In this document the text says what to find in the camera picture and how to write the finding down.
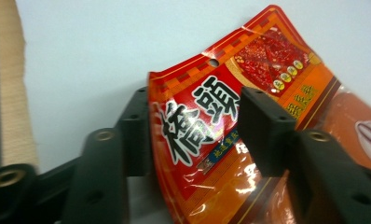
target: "plastic bag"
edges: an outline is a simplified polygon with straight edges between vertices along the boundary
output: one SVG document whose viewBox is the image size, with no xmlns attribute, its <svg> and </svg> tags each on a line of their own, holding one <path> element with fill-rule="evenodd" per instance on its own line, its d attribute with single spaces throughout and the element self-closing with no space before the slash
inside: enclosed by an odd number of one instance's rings
<svg viewBox="0 0 371 224">
<path fill-rule="evenodd" d="M 295 223 L 286 178 L 263 178 L 237 132 L 242 86 L 265 91 L 298 130 L 345 133 L 331 120 L 346 108 L 329 105 L 341 101 L 340 82 L 279 7 L 265 8 L 201 54 L 150 73 L 155 166 L 176 223 Z M 356 127 L 371 145 L 371 123 Z"/>
</svg>

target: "food image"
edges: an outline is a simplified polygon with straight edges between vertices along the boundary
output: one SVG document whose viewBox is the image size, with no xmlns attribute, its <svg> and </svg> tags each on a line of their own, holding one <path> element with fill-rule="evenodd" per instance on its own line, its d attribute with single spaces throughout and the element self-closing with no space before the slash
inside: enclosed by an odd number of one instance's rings
<svg viewBox="0 0 371 224">
<path fill-rule="evenodd" d="M 306 52 L 273 26 L 234 56 L 242 74 L 256 87 L 281 96 L 308 66 Z"/>
</svg>

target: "snack package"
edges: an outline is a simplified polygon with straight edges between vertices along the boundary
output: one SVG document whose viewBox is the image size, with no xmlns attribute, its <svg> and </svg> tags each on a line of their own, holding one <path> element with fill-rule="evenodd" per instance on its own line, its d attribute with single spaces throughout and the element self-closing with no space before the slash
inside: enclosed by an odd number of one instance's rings
<svg viewBox="0 0 371 224">
<path fill-rule="evenodd" d="M 318 126 L 342 142 L 357 135 L 371 148 L 371 116 L 352 115 L 362 120 L 350 124 L 354 136 L 335 124 L 352 110 L 341 104 L 358 103 L 338 93 L 340 82 L 282 10 L 269 6 L 201 54 L 150 73 L 154 161 L 175 223 L 295 223 L 286 178 L 262 177 L 237 132 L 243 86 L 266 92 L 298 130 Z M 349 153 L 364 153 L 355 160 L 371 167 L 369 149 Z"/>
</svg>

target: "black bracket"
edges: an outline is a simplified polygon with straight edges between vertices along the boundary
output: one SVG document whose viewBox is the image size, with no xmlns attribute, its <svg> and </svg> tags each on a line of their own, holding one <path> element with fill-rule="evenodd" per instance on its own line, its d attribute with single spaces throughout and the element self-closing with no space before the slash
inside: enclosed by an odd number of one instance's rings
<svg viewBox="0 0 371 224">
<path fill-rule="evenodd" d="M 146 88 L 114 128 L 86 140 L 82 155 L 45 174 L 29 164 L 0 168 L 0 223 L 128 223 L 127 176 L 153 171 Z"/>
<path fill-rule="evenodd" d="M 371 223 L 371 170 L 319 130 L 295 119 L 262 91 L 243 88 L 238 131 L 263 176 L 282 176 L 299 223 Z"/>
</svg>

